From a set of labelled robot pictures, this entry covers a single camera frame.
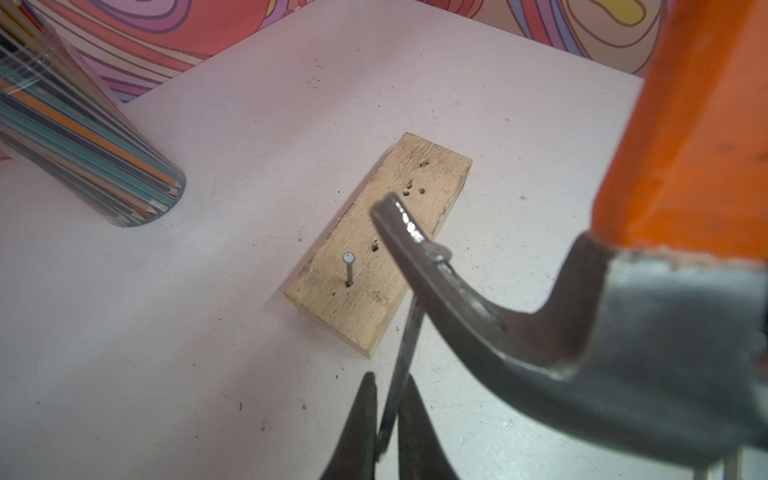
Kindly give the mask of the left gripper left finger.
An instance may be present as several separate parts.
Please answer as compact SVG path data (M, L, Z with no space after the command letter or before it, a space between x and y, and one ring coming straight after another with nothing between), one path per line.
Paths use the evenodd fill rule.
M375 477L377 387L375 374L361 380L334 453L322 480L371 480Z

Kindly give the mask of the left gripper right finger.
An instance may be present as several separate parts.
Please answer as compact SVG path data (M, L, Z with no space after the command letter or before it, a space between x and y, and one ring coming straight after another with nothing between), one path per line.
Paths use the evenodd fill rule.
M398 413L399 479L459 477L448 461L412 376L408 377Z

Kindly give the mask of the claw hammer orange black handle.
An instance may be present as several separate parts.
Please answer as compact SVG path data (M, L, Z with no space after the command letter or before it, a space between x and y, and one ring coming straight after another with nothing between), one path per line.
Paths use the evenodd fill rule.
M767 5L680 1L536 312L470 287L390 194L371 217L437 330L511 407L702 468L767 446Z

